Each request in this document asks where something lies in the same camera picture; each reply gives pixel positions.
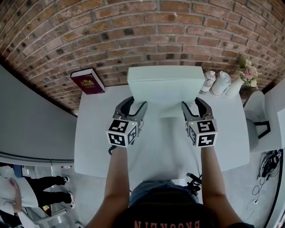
flower arrangement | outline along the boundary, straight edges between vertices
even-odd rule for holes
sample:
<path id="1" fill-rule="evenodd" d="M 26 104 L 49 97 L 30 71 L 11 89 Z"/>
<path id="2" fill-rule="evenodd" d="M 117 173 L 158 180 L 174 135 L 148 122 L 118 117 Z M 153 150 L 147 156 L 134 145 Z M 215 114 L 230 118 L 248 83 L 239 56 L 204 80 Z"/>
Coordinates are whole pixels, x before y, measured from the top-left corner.
<path id="1" fill-rule="evenodd" d="M 252 66 L 251 61 L 245 58 L 245 56 L 240 57 L 239 71 L 241 73 L 241 79 L 245 82 L 248 87 L 257 87 L 258 75 L 261 74 L 257 69 Z"/>

gold emblem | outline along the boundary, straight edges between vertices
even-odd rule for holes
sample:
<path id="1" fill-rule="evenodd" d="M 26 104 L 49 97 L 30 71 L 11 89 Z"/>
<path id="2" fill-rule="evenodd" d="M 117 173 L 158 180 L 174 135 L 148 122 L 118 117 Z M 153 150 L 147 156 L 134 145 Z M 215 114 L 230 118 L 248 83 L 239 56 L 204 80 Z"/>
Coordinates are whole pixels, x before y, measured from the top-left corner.
<path id="1" fill-rule="evenodd" d="M 83 80 L 83 81 L 81 81 L 81 85 L 82 86 L 93 86 L 95 84 L 91 80 L 89 80 L 89 81 L 88 80 Z"/>

red book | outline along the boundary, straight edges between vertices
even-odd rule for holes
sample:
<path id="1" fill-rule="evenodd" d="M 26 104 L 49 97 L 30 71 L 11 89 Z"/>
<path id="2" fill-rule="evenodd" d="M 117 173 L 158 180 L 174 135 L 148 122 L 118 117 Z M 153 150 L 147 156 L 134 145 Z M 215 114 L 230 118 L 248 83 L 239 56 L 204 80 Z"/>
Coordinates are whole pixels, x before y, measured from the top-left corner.
<path id="1" fill-rule="evenodd" d="M 105 86 L 102 84 L 93 69 L 85 69 L 71 74 L 70 78 L 86 94 L 101 94 L 105 92 Z"/>

white box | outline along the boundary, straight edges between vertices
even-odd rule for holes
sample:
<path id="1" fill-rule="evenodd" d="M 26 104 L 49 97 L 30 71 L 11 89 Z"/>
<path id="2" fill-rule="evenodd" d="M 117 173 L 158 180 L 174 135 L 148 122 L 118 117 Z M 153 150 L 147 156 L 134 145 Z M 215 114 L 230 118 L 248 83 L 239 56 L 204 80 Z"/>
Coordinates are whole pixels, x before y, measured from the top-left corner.
<path id="1" fill-rule="evenodd" d="M 188 126 L 188 136 L 195 147 L 211 147 L 216 143 L 218 134 L 216 120 L 191 121 Z"/>
<path id="2" fill-rule="evenodd" d="M 148 115 L 181 117 L 181 102 L 192 102 L 205 81 L 199 66 L 130 67 L 128 83 L 136 103 L 147 102 Z"/>
<path id="3" fill-rule="evenodd" d="M 128 120 L 112 119 L 106 131 L 111 145 L 128 147 L 138 136 L 138 123 Z"/>

white vase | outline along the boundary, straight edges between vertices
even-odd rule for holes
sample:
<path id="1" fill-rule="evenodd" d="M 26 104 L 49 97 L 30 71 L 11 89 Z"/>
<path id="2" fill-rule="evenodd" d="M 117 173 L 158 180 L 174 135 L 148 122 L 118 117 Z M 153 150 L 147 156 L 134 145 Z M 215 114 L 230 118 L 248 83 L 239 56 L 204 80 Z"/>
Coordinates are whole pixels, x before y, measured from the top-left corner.
<path id="1" fill-rule="evenodd" d="M 233 81 L 231 87 L 226 92 L 227 97 L 234 98 L 239 93 L 242 84 L 244 84 L 244 81 L 240 77 Z"/>

